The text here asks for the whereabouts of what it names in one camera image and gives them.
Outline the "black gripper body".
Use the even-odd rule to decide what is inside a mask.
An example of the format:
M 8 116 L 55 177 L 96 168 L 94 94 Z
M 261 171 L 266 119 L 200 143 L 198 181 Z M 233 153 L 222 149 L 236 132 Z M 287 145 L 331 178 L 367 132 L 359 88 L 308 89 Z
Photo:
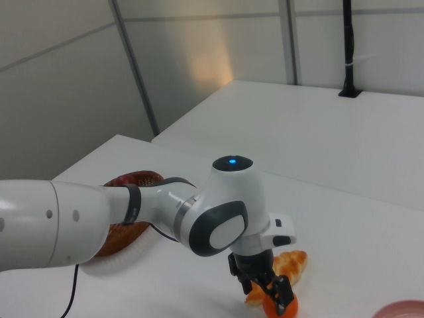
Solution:
M 228 256 L 230 273 L 239 281 L 246 279 L 258 282 L 271 282 L 275 276 L 272 269 L 274 254 L 267 249 L 255 255 L 243 256 L 234 252 Z

